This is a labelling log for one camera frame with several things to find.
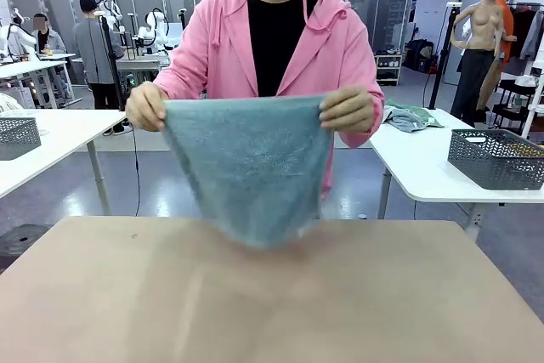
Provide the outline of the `person's right hand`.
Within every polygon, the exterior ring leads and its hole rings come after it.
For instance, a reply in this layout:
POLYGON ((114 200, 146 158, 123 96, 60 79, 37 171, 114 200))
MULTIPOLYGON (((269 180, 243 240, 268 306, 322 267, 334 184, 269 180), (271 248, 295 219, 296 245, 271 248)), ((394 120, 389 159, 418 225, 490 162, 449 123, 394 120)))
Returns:
POLYGON ((148 132, 160 132, 166 119, 167 95, 153 82, 143 82, 131 90, 125 111, 131 124, 148 132))

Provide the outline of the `person's left hand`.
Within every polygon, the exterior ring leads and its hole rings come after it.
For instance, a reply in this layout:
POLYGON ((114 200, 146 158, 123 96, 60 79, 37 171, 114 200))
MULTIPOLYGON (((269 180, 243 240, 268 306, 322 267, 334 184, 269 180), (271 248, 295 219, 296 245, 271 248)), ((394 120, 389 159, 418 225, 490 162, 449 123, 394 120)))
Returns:
POLYGON ((345 133, 365 133, 375 119, 373 99, 363 86, 340 88, 320 103, 320 125, 345 133))

